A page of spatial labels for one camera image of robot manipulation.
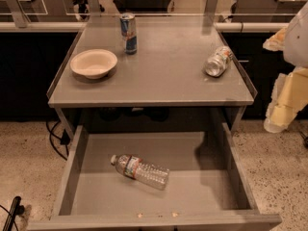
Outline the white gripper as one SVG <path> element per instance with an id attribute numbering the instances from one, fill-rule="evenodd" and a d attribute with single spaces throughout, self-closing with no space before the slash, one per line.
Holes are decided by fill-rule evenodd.
<path id="1" fill-rule="evenodd" d="M 264 128 L 280 133 L 308 105 L 308 3 L 290 21 L 263 43 L 269 51 L 283 51 L 284 60 L 296 67 L 290 74 L 279 74 L 266 111 Z"/>

